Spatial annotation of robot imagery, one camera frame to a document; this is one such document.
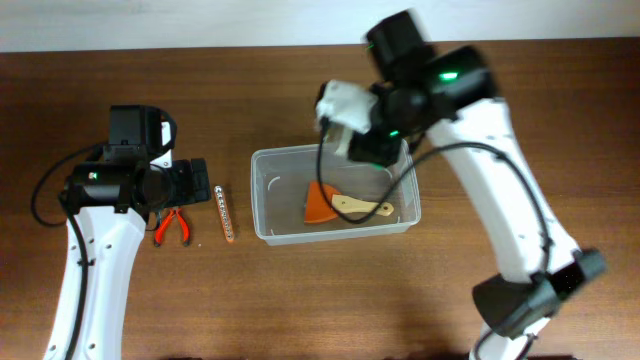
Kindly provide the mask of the orange bit holder strip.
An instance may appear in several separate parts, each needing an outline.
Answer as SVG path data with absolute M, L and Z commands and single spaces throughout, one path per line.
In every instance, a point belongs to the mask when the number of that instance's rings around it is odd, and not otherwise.
M 232 225 L 232 220 L 229 215 L 229 209 L 223 187 L 220 185 L 216 185 L 214 187 L 214 195 L 225 239 L 228 243 L 233 243 L 235 240 L 235 233 Z

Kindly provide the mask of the red handled pliers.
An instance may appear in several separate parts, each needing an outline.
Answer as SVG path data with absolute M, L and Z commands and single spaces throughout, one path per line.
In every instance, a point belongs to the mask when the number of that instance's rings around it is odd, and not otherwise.
M 153 235 L 153 245 L 157 248 L 165 243 L 166 234 L 172 228 L 178 226 L 180 241 L 184 247 L 191 245 L 191 231 L 182 209 L 179 207 L 170 208 L 166 216 L 161 220 Z

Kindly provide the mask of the clear plastic container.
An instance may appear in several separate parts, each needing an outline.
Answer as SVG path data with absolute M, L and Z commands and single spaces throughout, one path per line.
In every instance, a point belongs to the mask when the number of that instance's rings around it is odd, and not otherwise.
M 321 196 L 309 195 L 321 161 L 322 182 L 328 199 L 346 216 L 357 219 L 369 212 L 353 210 L 362 202 L 376 205 L 378 213 L 362 224 L 350 224 L 334 215 L 320 223 L 305 220 L 308 205 L 330 208 Z M 251 203 L 256 235 L 270 246 L 291 245 L 407 231 L 421 219 L 416 173 L 403 171 L 412 164 L 402 143 L 396 164 L 382 168 L 349 161 L 335 154 L 331 144 L 263 149 L 251 159 Z

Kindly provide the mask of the orange scraper wooden handle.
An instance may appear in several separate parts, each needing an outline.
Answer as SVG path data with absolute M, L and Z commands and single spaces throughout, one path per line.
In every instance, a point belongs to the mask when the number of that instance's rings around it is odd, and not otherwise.
M 376 202 L 364 201 L 342 194 L 330 185 L 320 185 L 317 181 L 309 184 L 304 222 L 321 224 L 334 220 L 338 213 L 369 213 L 377 206 Z

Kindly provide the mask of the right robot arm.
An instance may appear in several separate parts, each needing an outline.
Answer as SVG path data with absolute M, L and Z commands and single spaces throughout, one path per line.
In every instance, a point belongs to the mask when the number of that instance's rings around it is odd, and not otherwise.
M 524 359 L 561 306 L 606 270 L 555 218 L 520 150 L 509 107 L 482 55 L 465 46 L 438 54 L 406 11 L 366 36 L 381 73 L 367 130 L 348 146 L 352 161 L 395 163 L 400 143 L 431 142 L 470 198 L 491 241 L 498 273 L 473 288 L 484 330 L 473 359 Z

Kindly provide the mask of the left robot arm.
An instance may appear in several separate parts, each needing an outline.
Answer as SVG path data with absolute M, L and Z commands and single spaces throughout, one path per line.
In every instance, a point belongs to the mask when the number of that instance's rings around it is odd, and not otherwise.
M 47 359 L 118 359 L 129 283 L 149 217 L 211 200 L 206 162 L 175 160 L 164 110 L 114 105 L 109 138 L 89 147 L 58 199 L 67 253 Z

